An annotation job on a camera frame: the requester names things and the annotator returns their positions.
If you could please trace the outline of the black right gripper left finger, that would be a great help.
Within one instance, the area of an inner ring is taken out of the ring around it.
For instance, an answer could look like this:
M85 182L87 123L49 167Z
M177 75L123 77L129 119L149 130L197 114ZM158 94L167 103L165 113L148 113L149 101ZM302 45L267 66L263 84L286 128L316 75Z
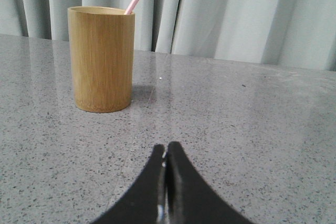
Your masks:
M164 146L155 145L135 182L93 223L164 223L165 156Z

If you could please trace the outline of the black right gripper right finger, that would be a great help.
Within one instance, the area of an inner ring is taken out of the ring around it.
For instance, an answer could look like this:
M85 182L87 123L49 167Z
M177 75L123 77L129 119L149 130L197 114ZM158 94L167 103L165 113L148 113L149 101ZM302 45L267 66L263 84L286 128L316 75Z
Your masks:
M179 142L168 145L166 182L170 223L251 223L212 190Z

